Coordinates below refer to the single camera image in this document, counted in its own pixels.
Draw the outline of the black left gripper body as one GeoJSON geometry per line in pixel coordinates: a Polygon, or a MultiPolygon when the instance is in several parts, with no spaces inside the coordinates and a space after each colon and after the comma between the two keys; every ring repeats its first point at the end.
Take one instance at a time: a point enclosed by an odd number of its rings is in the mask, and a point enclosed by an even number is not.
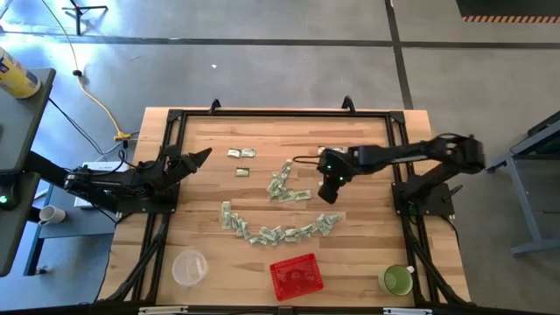
{"type": "Polygon", "coordinates": [[[171,158],[168,162],[166,183],[175,184],[196,172],[196,159],[191,154],[171,158]]]}

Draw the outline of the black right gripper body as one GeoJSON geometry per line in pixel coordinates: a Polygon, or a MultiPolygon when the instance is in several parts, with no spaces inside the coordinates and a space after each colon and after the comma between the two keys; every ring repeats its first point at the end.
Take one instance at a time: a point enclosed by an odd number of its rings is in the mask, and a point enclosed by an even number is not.
{"type": "Polygon", "coordinates": [[[324,149],[319,155],[318,171],[329,184],[345,184],[360,174],[352,164],[351,155],[332,149],[324,149]]]}

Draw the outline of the red plastic slotted basket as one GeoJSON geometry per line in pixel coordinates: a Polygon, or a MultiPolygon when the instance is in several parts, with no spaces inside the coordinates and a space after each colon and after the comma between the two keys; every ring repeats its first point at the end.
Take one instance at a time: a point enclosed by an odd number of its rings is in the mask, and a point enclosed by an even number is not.
{"type": "Polygon", "coordinates": [[[283,302],[324,289],[314,254],[306,254],[269,266],[276,300],[283,302]]]}

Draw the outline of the white flat box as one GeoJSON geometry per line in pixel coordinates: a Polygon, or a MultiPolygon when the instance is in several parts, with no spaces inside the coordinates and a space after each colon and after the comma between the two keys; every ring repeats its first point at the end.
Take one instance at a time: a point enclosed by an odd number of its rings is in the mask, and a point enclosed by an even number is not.
{"type": "MultiPolygon", "coordinates": [[[[101,172],[110,172],[115,170],[116,172],[125,172],[129,169],[129,167],[125,163],[113,161],[113,162],[84,162],[82,164],[83,167],[87,167],[93,171],[101,171],[101,172]]],[[[93,205],[84,199],[80,199],[76,197],[74,199],[75,207],[86,209],[86,208],[93,208],[93,205]]]]}

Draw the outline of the clear plastic round container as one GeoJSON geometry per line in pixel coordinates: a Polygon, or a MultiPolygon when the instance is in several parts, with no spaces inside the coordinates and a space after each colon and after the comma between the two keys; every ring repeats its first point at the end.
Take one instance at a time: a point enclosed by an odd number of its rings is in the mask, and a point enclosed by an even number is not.
{"type": "Polygon", "coordinates": [[[193,287],[200,283],[207,275],[208,264],[206,258],[196,250],[185,250],[174,260],[171,273],[174,280],[185,287],[193,287]]]}

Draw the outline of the grey low shelf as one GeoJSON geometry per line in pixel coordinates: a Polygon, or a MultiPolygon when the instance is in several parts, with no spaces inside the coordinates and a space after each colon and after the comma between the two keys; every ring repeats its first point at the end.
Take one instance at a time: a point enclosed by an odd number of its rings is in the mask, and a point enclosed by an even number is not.
{"type": "Polygon", "coordinates": [[[47,239],[107,235],[115,231],[117,218],[112,213],[102,213],[95,208],[76,207],[74,196],[54,185],[48,186],[44,205],[64,210],[66,217],[61,223],[38,225],[24,267],[24,276],[46,273],[45,267],[39,267],[39,258],[47,239]]]}

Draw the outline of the dark grey desk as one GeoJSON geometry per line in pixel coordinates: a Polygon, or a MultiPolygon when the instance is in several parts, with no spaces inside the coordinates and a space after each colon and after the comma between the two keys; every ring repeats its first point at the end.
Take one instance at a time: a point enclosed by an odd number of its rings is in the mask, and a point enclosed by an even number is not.
{"type": "Polygon", "coordinates": [[[0,277],[10,274],[25,224],[28,220],[40,175],[25,171],[47,99],[53,88],[56,70],[35,68],[39,91],[19,100],[0,89],[0,181],[14,179],[18,204],[11,210],[0,207],[0,277]]]}

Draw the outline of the black tripod stand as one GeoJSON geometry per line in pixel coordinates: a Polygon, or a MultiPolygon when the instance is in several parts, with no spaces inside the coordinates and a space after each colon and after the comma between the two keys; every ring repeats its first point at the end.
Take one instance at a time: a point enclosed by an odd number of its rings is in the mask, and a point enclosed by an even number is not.
{"type": "Polygon", "coordinates": [[[105,12],[109,9],[107,5],[80,5],[76,3],[74,0],[68,0],[68,1],[70,2],[71,6],[62,7],[62,10],[73,12],[74,20],[75,20],[75,30],[77,36],[82,35],[81,19],[83,15],[85,15],[89,11],[102,10],[103,12],[105,12]]]}

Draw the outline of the grey metal table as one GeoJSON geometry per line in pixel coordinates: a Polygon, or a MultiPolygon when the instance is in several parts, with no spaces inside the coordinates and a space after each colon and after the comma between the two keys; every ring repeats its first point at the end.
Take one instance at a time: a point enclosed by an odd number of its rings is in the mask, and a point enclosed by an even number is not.
{"type": "Polygon", "coordinates": [[[560,249],[560,236],[542,235],[536,214],[560,214],[560,110],[530,128],[526,136],[486,168],[504,167],[526,221],[531,240],[511,248],[515,256],[560,249]]]}

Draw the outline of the yellow can blue label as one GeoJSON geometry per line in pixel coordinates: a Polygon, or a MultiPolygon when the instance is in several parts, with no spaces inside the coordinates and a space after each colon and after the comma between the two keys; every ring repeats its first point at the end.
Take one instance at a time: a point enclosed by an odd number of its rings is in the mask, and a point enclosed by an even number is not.
{"type": "Polygon", "coordinates": [[[0,46],[0,88],[16,99],[26,99],[40,86],[40,80],[0,46]]]}

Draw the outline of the black aluminium table frame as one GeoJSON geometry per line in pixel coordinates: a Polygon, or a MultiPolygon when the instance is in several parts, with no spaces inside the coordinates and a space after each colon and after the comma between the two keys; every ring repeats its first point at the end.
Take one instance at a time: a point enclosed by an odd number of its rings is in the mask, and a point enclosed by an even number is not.
{"type": "Polygon", "coordinates": [[[213,151],[204,166],[182,182],[163,252],[149,260],[142,286],[122,300],[115,299],[115,292],[156,235],[160,218],[138,213],[117,226],[92,313],[133,314],[145,306],[184,305],[191,315],[253,310],[274,315],[380,314],[385,307],[414,306],[412,296],[389,296],[376,282],[376,272],[383,266],[408,258],[402,220],[391,196],[391,186],[404,175],[404,167],[355,182],[334,205],[321,199],[294,207],[271,204],[263,183],[284,159],[320,145],[344,146],[352,141],[387,145],[402,137],[421,141],[430,134],[423,110],[148,107],[136,161],[154,158],[168,143],[184,151],[213,151]],[[228,157],[229,149],[254,149],[255,156],[228,157]],[[238,167],[249,168],[250,176],[236,177],[238,167]],[[249,217],[252,231],[264,222],[310,221],[328,212],[341,212],[344,218],[326,238],[295,246],[251,246],[221,229],[223,200],[249,217]],[[188,249],[199,251],[208,264],[206,277],[193,287],[178,284],[172,276],[175,258],[188,249]],[[316,256],[324,289],[277,301],[270,265],[306,254],[316,256]]]}

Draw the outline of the white metal bracket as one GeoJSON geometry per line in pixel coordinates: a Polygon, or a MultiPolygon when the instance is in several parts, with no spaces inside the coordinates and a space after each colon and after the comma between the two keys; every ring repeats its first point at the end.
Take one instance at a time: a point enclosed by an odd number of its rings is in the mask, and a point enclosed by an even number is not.
{"type": "Polygon", "coordinates": [[[433,315],[432,309],[385,307],[383,315],[433,315]]]}
{"type": "Polygon", "coordinates": [[[141,307],[137,315],[183,315],[187,314],[189,308],[184,305],[166,305],[141,307]]]}

